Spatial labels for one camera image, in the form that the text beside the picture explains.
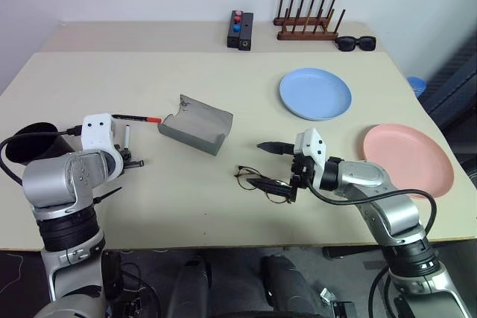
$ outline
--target beige tabletop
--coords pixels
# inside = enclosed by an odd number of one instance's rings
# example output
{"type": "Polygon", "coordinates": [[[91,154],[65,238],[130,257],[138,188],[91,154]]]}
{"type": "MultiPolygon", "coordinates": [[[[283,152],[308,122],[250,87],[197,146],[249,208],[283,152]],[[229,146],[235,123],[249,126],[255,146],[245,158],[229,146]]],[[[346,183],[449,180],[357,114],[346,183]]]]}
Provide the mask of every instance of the beige tabletop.
{"type": "MultiPolygon", "coordinates": [[[[273,36],[276,28],[269,28],[273,36]]],[[[78,28],[72,29],[79,34],[78,28]]],[[[298,132],[310,127],[323,137],[327,155],[363,159],[364,135],[381,123],[423,131],[452,163],[455,181],[447,194],[437,198],[430,239],[477,236],[476,190],[382,49],[341,53],[323,43],[315,46],[327,50],[299,52],[294,47],[300,43],[294,43],[284,44],[289,51],[261,52],[257,41],[258,48],[252,52],[219,51],[219,47],[217,51],[194,48],[186,52],[185,45],[176,51],[159,47],[126,51],[127,46],[114,51],[108,48],[111,45],[101,48],[98,41],[90,44],[93,52],[87,45],[78,48],[74,38],[54,34],[54,41],[32,56],[5,90],[0,97],[1,138],[36,121],[50,121],[63,130],[80,124],[85,115],[100,112],[164,117],[178,110],[180,94],[234,115],[230,135],[217,156],[162,136],[153,124],[124,122],[131,125],[133,158],[144,159],[146,166],[131,169],[98,190],[123,188],[97,206],[110,249],[373,243],[355,207],[330,206],[305,190],[299,191],[296,203],[276,205],[262,192],[242,190],[233,174],[237,165],[249,165],[270,177],[288,180],[291,157],[266,153],[256,144],[293,142],[298,132]],[[326,69],[343,79],[353,94],[350,110],[340,118],[320,122],[291,114],[280,101],[278,85],[284,74],[301,67],[326,69]]],[[[168,42],[172,39],[163,36],[162,47],[168,42]]],[[[80,149],[78,139],[68,140],[80,149]]],[[[21,173],[20,165],[12,168],[21,173]]],[[[0,186],[0,247],[41,249],[21,188],[3,174],[0,186]]],[[[414,202],[425,223],[429,204],[420,199],[414,202]]]]}

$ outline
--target black cup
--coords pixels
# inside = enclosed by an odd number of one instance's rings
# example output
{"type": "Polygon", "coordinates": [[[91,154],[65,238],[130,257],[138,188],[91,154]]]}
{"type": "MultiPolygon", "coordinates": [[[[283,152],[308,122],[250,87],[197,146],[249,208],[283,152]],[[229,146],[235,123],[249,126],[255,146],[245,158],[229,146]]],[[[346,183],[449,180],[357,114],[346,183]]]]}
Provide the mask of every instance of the black cup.
{"type": "MultiPolygon", "coordinates": [[[[15,134],[35,132],[58,132],[58,129],[51,123],[39,122],[30,124],[15,134]]],[[[32,136],[8,143],[5,156],[11,162],[27,165],[34,160],[55,158],[74,151],[62,136],[32,136]]]]}

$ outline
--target black cylinder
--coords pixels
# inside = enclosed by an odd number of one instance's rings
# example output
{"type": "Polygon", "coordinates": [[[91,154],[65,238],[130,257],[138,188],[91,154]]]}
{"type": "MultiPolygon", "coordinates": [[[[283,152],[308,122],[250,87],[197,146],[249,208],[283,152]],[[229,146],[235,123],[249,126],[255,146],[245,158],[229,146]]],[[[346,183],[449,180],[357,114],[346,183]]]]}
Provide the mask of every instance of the black cylinder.
{"type": "MultiPolygon", "coordinates": [[[[15,134],[35,132],[58,132],[51,123],[33,123],[15,134]]],[[[32,136],[23,139],[14,139],[7,144],[5,156],[14,163],[27,165],[38,159],[54,158],[74,152],[61,136],[32,136]]]]}
{"type": "Polygon", "coordinates": [[[440,269],[439,260],[427,238],[402,246],[383,247],[389,269],[397,276],[418,277],[440,269]]]}
{"type": "Polygon", "coordinates": [[[56,219],[38,220],[46,251],[63,251],[89,240],[99,232],[93,205],[56,219]]]}

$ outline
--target black sunglasses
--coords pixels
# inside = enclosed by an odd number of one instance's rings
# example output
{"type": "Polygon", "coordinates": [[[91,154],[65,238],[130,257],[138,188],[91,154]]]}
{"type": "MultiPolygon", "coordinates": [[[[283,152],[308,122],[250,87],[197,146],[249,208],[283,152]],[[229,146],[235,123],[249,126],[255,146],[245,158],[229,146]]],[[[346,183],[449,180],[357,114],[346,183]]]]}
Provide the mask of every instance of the black sunglasses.
{"type": "Polygon", "coordinates": [[[373,51],[376,48],[376,38],[374,36],[361,36],[359,39],[354,36],[340,36],[335,42],[340,51],[353,51],[356,45],[362,51],[373,51]]]}

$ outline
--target blue plate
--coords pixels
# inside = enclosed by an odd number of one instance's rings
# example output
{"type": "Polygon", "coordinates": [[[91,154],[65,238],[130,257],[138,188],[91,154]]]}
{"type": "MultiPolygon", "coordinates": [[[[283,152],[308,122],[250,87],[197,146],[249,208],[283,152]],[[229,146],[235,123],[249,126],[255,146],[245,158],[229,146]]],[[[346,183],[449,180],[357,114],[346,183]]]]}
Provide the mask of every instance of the blue plate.
{"type": "Polygon", "coordinates": [[[325,121],[345,113],[351,105],[351,91],[331,72],[297,69],[280,82],[283,103],[295,115],[310,121],[325,121]]]}

